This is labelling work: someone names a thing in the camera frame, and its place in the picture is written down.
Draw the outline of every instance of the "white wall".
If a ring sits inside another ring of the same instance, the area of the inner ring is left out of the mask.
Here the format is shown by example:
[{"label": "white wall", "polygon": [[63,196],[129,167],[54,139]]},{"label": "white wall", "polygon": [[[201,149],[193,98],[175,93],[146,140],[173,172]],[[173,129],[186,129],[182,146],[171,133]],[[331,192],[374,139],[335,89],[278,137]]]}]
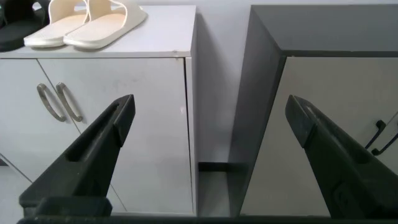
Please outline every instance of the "white wall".
[{"label": "white wall", "polygon": [[252,4],[392,4],[397,0],[138,0],[198,6],[199,161],[226,162]]}]

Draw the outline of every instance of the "black baseboard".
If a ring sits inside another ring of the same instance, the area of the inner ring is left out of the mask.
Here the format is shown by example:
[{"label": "black baseboard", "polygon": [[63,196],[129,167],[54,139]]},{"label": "black baseboard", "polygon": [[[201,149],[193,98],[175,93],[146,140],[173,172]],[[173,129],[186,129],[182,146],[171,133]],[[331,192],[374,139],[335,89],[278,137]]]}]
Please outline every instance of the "black baseboard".
[{"label": "black baseboard", "polygon": [[229,164],[227,162],[199,162],[199,172],[227,172]]},{"label": "black baseboard", "polygon": [[0,166],[8,166],[4,161],[0,159]]}]

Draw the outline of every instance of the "cabinet door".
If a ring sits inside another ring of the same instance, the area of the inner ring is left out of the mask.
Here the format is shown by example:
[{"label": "cabinet door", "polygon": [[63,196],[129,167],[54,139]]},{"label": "cabinet door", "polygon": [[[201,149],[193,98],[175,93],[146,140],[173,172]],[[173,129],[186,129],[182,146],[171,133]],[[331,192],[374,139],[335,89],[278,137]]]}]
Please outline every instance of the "cabinet door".
[{"label": "cabinet door", "polygon": [[136,116],[112,185],[128,212],[192,214],[182,58],[39,60],[63,82],[83,131],[116,98],[134,94]]},{"label": "cabinet door", "polygon": [[388,123],[398,111],[397,71],[396,58],[288,58],[241,213],[329,215],[286,120],[287,99],[310,101],[365,146],[376,121]]},{"label": "cabinet door", "polygon": [[70,118],[61,122],[47,111],[37,91],[41,83],[51,108],[66,116],[36,60],[1,59],[0,83],[0,154],[34,181],[79,132]]}]

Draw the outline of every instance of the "cabinet side panel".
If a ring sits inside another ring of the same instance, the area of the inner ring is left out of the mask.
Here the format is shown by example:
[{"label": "cabinet side panel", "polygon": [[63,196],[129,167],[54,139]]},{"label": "cabinet side panel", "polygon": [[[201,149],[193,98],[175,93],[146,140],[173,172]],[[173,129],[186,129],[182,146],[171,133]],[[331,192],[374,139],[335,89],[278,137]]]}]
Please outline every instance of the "cabinet side panel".
[{"label": "cabinet side panel", "polygon": [[251,10],[228,162],[231,215],[239,215],[285,58]]}]

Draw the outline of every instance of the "white slipper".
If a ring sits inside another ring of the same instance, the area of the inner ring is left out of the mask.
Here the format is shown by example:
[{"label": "white slipper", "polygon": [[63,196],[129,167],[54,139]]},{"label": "white slipper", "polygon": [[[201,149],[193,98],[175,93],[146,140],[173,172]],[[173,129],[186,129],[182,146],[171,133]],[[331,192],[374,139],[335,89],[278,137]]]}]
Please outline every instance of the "white slipper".
[{"label": "white slipper", "polygon": [[[111,3],[121,6],[112,10]],[[88,0],[90,21],[63,38],[84,49],[102,48],[145,20],[147,14],[133,0]]]},{"label": "white slipper", "polygon": [[88,22],[88,10],[75,11],[86,0],[52,0],[49,4],[50,24],[24,38],[25,46],[58,47],[64,45],[63,36]]}]

